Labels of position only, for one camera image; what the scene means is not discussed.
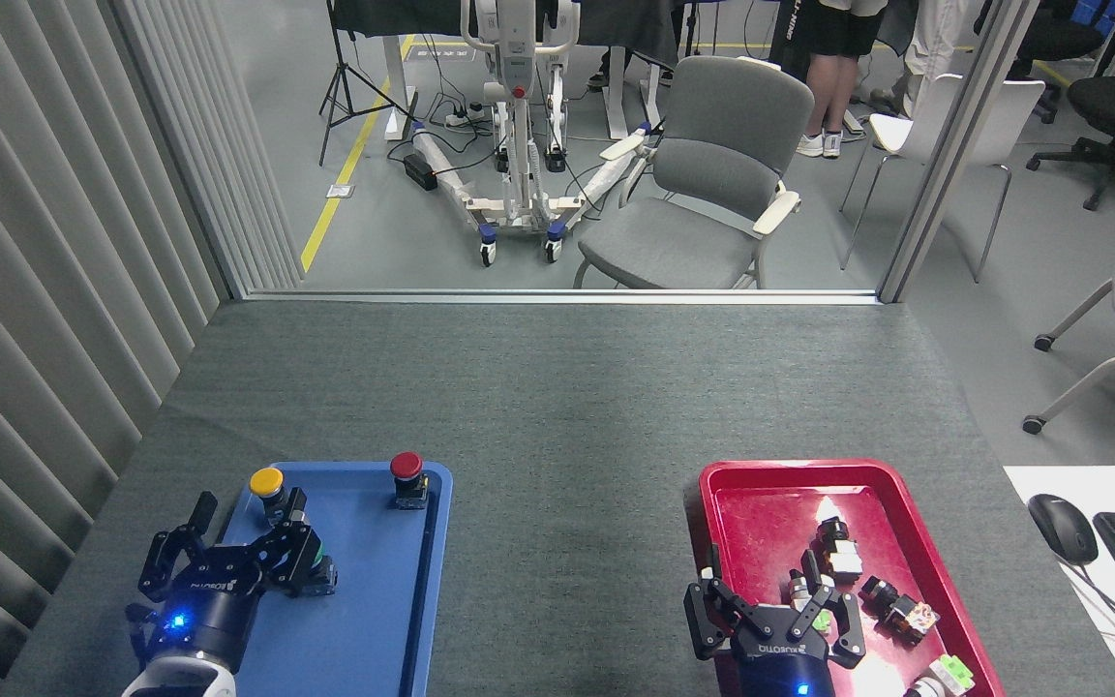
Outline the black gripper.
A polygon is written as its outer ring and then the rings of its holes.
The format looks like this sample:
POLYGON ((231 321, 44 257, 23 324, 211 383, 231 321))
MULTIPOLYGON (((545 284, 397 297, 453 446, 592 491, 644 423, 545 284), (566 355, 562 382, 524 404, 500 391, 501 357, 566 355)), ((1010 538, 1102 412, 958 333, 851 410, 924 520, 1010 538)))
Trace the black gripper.
POLYGON ((748 604, 724 581, 716 544, 709 546, 708 563, 685 591, 687 630, 699 660, 711 660, 730 640, 741 696, 833 696, 828 660, 849 670, 863 661, 866 643, 859 600, 852 592, 808 582, 808 604, 792 623, 792 643, 784 630, 763 638, 756 606, 748 604), (811 631, 824 609, 837 627, 832 648, 822 635, 811 631))
POLYGON ((290 598, 332 596, 336 565, 307 519, 306 504, 301 487, 266 502, 270 529, 256 539, 256 555, 248 546, 205 551, 203 536, 219 507, 212 491, 200 493, 186 524, 156 532, 137 581, 142 596, 163 601, 152 654, 202 652, 236 674, 264 596, 262 578, 290 598), (180 553, 191 563, 174 578, 180 553))

